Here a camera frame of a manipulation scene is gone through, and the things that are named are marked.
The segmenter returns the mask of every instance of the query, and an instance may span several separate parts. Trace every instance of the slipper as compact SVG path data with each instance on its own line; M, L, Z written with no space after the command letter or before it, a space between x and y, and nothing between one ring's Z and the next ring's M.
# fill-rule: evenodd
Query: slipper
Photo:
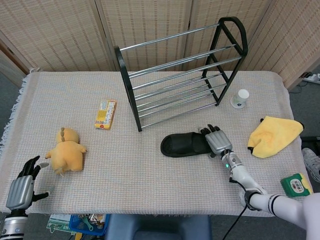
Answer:
M196 132L168 135L162 140L160 149L163 155L172 158L212 153L206 138Z

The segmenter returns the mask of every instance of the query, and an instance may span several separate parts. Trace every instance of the beige tablecloth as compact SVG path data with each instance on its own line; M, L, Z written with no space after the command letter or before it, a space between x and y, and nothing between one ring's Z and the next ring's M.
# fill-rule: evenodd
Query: beige tablecloth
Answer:
M132 85L171 74L148 74L134 78ZM55 147L55 135L60 127L71 127L79 133L80 143L88 150L84 169L68 172L64 177L54 174L51 167L41 170L35 193L44 192L50 186L55 186L55 190L50 197L35 202L29 212L238 215L243 209L238 201L239 187L228 182L228 171L218 157L210 160L203 154L170 158L160 152L165 136L197 132L198 127L209 123L226 133L249 173L269 193L284 195L280 184L284 177L295 173L307 176L299 137L266 159L256 158L247 150L249 135L259 125L260 118L293 118L288 91L273 72L240 71L220 106L146 127L142 132L137 131L119 72L36 72L25 81L1 150L3 211L8 210L5 204L11 181L26 160L41 155L39 161L46 161L45 154ZM222 79L214 78L212 82L219 84ZM250 97L245 108L235 109L230 99L242 88L249 91ZM117 101L112 128L95 129L100 102L106 99ZM212 97L207 97L199 102L204 105L212 101ZM146 118L145 122L168 114L172 112L163 111L154 119ZM268 216L249 210L245 215Z

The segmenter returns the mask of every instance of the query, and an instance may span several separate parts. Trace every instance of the beige partition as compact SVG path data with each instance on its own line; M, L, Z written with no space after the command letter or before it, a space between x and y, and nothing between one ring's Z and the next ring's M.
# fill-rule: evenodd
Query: beige partition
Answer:
M120 48L181 33L188 29L190 0L96 0L106 19L112 45ZM129 71L182 58L185 37L173 38L123 52Z
M3 0L0 29L34 68L111 70L90 0Z
M287 88L320 58L320 2L274 0L255 33L245 70L278 73Z
M270 0L194 0L190 17L190 29L215 24L222 17L235 16L243 23L248 41L251 39L264 12L270 4ZM241 43L241 36L234 24L226 24L231 33ZM205 52L210 49L215 28L192 33L187 38L185 56ZM230 45L229 40L223 34L219 38L217 47ZM237 56L234 49L225 50L216 54L218 60L225 60ZM184 69L192 69L203 65L205 58L198 59L184 65ZM223 66L224 70L231 69L234 63Z

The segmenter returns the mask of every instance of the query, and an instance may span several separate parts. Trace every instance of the black glove fingers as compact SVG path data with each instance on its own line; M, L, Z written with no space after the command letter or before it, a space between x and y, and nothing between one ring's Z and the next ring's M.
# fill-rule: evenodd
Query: black glove fingers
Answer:
M39 165L35 166L34 170L31 173L32 179L35 180L36 177L38 176L38 173L40 172L40 170L47 167L47 166L49 166L49 163L47 163L47 162L42 162Z
M211 132L215 132L215 128L211 125L211 124L208 124L208 127L210 128Z
M23 177L23 176L27 176L27 175L31 175L32 172L34 171L35 163L39 158L40 158L40 156L38 155L38 156L30 159L29 161L27 161L24 164L22 171L19 173L18 178Z
M201 129L200 132L203 136L211 133L210 130L206 127L204 129Z
M49 197L49 193L48 192L40 193L40 194L37 194L37 195L33 194L32 202L36 202L36 201L39 201L41 199L45 199L47 197Z

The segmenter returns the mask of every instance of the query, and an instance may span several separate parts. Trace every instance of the stuffed animal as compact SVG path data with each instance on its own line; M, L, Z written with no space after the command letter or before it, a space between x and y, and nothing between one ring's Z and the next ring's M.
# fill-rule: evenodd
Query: stuffed animal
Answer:
M81 171L83 165L83 153L86 147L79 144L76 131L62 127L56 134L56 146L50 150L45 158L51 158L51 166L56 174L62 174L68 170Z

